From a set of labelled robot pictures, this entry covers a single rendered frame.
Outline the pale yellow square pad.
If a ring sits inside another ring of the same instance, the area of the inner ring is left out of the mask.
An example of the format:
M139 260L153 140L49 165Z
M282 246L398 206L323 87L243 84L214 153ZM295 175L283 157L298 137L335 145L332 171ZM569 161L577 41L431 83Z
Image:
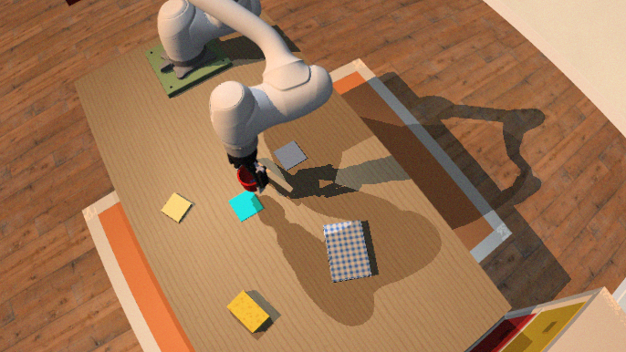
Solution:
M192 204L190 202L174 193L162 208L162 212L179 223L191 206Z

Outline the yellow sponge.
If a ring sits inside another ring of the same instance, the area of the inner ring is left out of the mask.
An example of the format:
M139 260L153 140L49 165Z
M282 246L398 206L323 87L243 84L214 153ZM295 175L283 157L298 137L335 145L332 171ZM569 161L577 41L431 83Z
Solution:
M252 332L270 317L245 291L242 291L227 308Z

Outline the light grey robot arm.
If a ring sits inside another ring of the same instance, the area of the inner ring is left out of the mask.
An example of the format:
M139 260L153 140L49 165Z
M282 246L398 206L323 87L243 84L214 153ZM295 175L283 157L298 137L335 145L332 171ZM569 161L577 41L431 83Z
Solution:
M263 84L247 87L226 81L210 97L214 130L225 151L237 158L256 150L262 131L311 113L333 91L329 72L295 57L260 14L260 0L169 0L158 14L165 49L159 69L172 69L178 79L217 59L206 47L211 39L239 32L262 49L266 57Z

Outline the red cup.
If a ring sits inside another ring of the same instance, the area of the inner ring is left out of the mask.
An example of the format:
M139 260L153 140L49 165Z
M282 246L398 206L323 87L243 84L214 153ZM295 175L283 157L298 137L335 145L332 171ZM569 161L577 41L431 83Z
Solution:
M237 172L237 179L240 181L240 183L248 192L257 192L256 186L255 186L256 183L253 181L251 184L249 184L250 181L254 179L253 176L251 175L249 171L246 170L246 168L243 165L239 168Z

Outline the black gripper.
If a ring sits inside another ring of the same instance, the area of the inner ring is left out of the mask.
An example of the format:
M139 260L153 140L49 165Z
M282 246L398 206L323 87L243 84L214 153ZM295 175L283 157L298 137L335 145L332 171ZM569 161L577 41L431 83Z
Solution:
M246 168L246 170L249 171L251 175L253 176L256 182L255 186L257 187L257 191L259 194L261 194L262 191L268 185L269 179L266 173L266 166L260 166L258 164L258 160L256 159L256 156L257 156L257 148L252 154L243 158L233 157L227 153L228 160L230 164L234 164L236 173L238 172L239 168L243 165Z

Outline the blue and white checkered cloth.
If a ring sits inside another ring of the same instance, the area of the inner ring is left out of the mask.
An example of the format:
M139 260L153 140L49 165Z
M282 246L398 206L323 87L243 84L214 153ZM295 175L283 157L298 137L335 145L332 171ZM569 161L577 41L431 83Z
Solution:
M332 283L371 276L361 220L323 225Z

